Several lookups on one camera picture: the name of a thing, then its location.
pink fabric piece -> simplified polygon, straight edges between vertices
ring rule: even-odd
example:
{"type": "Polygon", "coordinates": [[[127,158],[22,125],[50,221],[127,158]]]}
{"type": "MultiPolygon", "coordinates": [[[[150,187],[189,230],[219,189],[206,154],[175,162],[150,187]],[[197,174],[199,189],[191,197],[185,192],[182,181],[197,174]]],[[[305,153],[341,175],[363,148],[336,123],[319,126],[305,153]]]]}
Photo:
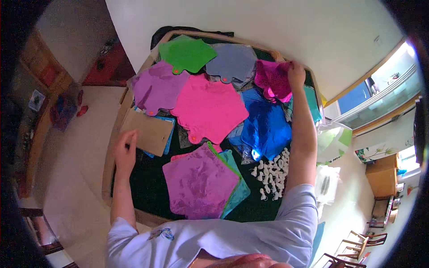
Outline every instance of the pink fabric piece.
{"type": "MultiPolygon", "coordinates": [[[[212,146],[213,146],[213,148],[216,150],[216,152],[218,152],[218,153],[222,152],[222,148],[221,148],[219,145],[217,145],[217,144],[212,144],[212,146]]],[[[187,156],[187,155],[189,155],[189,154],[191,154],[191,153],[192,153],[192,152],[187,153],[187,154],[178,154],[178,155],[173,155],[173,156],[171,157],[171,160],[170,160],[170,161],[174,161],[174,160],[180,159],[180,158],[185,157],[185,156],[187,156]]]]}
{"type": "Polygon", "coordinates": [[[155,116],[159,108],[173,109],[183,86],[189,78],[188,72],[171,73],[172,65],[160,61],[140,73],[133,82],[136,106],[146,109],[146,114],[155,116]]]}
{"type": "Polygon", "coordinates": [[[171,114],[189,130],[188,138],[193,144],[203,137],[219,144],[249,116],[232,84],[208,81],[204,74],[190,76],[171,114]]]}
{"type": "Polygon", "coordinates": [[[289,62],[256,61],[255,84],[264,89],[264,97],[271,102],[276,98],[281,102],[289,102],[292,90],[287,78],[289,62]]]}
{"type": "Polygon", "coordinates": [[[163,166],[170,210],[190,220],[220,218],[239,182],[204,143],[192,153],[163,166]]]}

white shirt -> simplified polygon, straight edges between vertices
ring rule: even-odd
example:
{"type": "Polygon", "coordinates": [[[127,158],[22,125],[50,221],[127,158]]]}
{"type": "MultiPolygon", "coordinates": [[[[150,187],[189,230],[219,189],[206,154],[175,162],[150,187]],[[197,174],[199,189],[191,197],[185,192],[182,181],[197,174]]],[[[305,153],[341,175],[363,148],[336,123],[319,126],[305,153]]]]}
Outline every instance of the white shirt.
{"type": "Polygon", "coordinates": [[[307,267],[316,228],[314,187],[301,184],[284,195],[274,221],[177,220],[138,234],[118,217],[108,234],[106,263],[108,268],[186,268],[204,249],[220,259],[263,253],[294,268],[307,267]]]}

woman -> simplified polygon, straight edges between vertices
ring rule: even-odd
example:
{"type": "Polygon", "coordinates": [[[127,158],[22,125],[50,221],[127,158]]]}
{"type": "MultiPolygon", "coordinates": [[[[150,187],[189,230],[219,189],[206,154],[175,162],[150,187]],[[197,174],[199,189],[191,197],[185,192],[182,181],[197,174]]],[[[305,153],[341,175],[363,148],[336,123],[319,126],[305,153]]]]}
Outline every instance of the woman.
{"type": "Polygon", "coordinates": [[[115,147],[107,267],[307,267],[317,226],[316,129],[303,89],[303,67],[292,62],[288,78],[293,93],[293,143],[285,194],[275,220],[178,220],[138,234],[129,180],[136,162],[138,133],[124,132],[115,147]]]}

butterfly embroidery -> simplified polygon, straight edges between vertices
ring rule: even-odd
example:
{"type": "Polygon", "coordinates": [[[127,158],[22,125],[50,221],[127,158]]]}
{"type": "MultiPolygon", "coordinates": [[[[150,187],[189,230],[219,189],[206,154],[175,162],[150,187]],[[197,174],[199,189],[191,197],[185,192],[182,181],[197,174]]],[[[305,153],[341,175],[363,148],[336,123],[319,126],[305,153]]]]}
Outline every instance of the butterfly embroidery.
{"type": "Polygon", "coordinates": [[[168,240],[173,241],[174,235],[171,233],[170,228],[164,228],[162,230],[156,230],[151,233],[151,236],[149,236],[148,240],[151,240],[153,238],[157,238],[158,236],[161,236],[162,238],[167,238],[168,240]]]}

purple fabric piece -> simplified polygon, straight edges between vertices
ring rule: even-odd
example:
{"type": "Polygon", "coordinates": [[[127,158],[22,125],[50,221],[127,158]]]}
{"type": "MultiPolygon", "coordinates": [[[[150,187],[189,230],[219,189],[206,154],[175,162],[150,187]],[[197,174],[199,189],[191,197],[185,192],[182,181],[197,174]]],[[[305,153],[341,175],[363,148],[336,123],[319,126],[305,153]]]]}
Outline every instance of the purple fabric piece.
{"type": "Polygon", "coordinates": [[[163,166],[170,210],[189,220],[218,219],[239,177],[210,150],[207,143],[163,166]]]}
{"type": "Polygon", "coordinates": [[[136,106],[155,116],[159,108],[173,109],[177,97],[189,78],[188,72],[175,75],[172,65],[160,61],[133,79],[132,86],[136,106]]]}
{"type": "Polygon", "coordinates": [[[255,84],[264,89],[264,97],[276,102],[288,102],[292,97],[292,90],[287,78],[289,62],[271,62],[266,60],[256,61],[255,84]]]}

